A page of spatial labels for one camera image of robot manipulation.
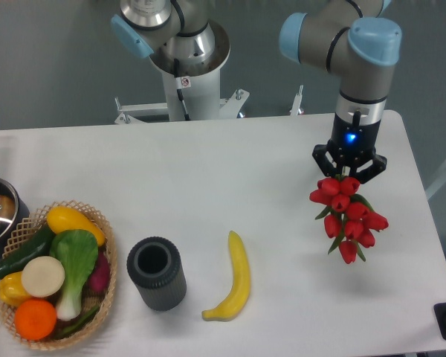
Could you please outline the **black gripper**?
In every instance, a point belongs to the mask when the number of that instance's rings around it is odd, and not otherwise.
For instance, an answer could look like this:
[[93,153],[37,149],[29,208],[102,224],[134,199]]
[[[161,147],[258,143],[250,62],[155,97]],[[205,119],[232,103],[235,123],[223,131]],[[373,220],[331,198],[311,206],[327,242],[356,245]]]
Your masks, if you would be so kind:
[[317,144],[312,157],[325,177],[334,178],[345,168],[361,184],[366,184],[387,168],[387,158],[376,153],[380,121],[354,126],[335,115],[332,135],[326,144]]

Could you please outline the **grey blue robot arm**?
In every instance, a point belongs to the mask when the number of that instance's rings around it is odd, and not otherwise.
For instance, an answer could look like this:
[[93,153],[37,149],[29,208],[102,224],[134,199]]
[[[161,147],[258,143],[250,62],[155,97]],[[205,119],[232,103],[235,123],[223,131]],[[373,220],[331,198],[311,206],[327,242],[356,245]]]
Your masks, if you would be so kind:
[[205,1],[122,1],[111,18],[120,43],[160,71],[172,120],[222,116],[219,71],[230,41],[252,55],[245,67],[262,69],[275,53],[339,77],[340,89],[330,139],[313,149],[324,175],[367,182],[387,160],[376,138],[399,59],[402,32],[382,17],[387,1],[329,1],[316,15],[293,13],[271,24],[241,16],[221,26]]

